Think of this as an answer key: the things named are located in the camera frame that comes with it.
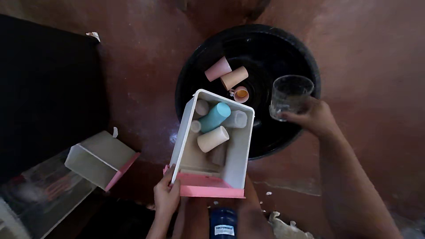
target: clear glass tumbler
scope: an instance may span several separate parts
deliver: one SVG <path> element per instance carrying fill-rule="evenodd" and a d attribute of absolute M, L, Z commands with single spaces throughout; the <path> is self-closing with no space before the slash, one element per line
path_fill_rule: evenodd
<path fill-rule="evenodd" d="M 313 82 L 303 76 L 286 75 L 277 78 L 273 83 L 272 102 L 269 107 L 270 116 L 275 120 L 285 122 L 286 119 L 281 117 L 281 112 L 300 113 L 314 87 Z"/>

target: black plastic basin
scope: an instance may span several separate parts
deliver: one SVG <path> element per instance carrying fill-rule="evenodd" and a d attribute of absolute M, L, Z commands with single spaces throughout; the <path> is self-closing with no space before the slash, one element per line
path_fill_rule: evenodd
<path fill-rule="evenodd" d="M 305 76 L 314 83 L 312 96 L 319 98 L 320 76 L 312 54 L 300 40 L 282 29 L 266 25 L 243 25 L 224 30 L 195 50 L 177 82 L 175 97 L 179 121 L 186 103 L 198 89 L 233 99 L 220 79 L 209 82 L 204 74 L 223 56 L 233 70 L 244 66 L 249 74 L 235 86 L 248 89 L 249 99 L 244 104 L 255 110 L 249 159 L 259 159 L 288 146 L 302 130 L 296 124 L 270 117 L 273 81 L 289 74 Z"/>

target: right hand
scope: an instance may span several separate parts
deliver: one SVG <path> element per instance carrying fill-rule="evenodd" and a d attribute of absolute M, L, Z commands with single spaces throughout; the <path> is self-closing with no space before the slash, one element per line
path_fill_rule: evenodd
<path fill-rule="evenodd" d="M 306 108 L 308 110 L 304 114 L 282 112 L 281 116 L 288 122 L 299 124 L 317 137 L 326 137 L 341 132 L 326 102 L 310 97 L 306 102 Z"/>
<path fill-rule="evenodd" d="M 155 217 L 170 218 L 180 202 L 180 180 L 170 185 L 176 165 L 173 164 L 164 174 L 164 177 L 153 188 L 155 199 Z"/>

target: white plastic box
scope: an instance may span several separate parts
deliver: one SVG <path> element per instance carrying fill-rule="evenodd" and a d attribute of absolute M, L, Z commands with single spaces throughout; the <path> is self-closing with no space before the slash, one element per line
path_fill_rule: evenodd
<path fill-rule="evenodd" d="M 196 141 L 197 136 L 201 133 L 190 131 L 190 123 L 198 99 L 206 100 L 210 107 L 224 102 L 232 111 L 243 111 L 248 117 L 244 128 L 227 128 L 230 139 L 226 142 L 224 166 L 213 164 L 207 160 L 207 154 L 200 150 Z M 196 91 L 184 108 L 170 161 L 170 165 L 176 164 L 171 182 L 174 183 L 176 178 L 180 179 L 181 196 L 244 198 L 245 175 L 254 116 L 254 109 L 249 106 L 204 89 Z"/>
<path fill-rule="evenodd" d="M 102 131 L 72 146 L 65 166 L 107 192 L 139 155 Z"/>

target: blue bottle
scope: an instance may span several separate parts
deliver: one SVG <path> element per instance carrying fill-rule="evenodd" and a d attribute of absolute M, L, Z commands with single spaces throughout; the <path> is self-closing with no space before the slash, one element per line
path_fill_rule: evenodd
<path fill-rule="evenodd" d="M 201 132 L 208 133 L 211 130 L 219 127 L 220 124 L 227 117 L 229 117 L 230 113 L 230 107 L 226 103 L 218 103 L 210 110 L 207 115 L 198 119 L 198 121 L 201 123 Z"/>
<path fill-rule="evenodd" d="M 210 215 L 210 239 L 235 239 L 238 217 L 235 211 L 219 208 Z"/>

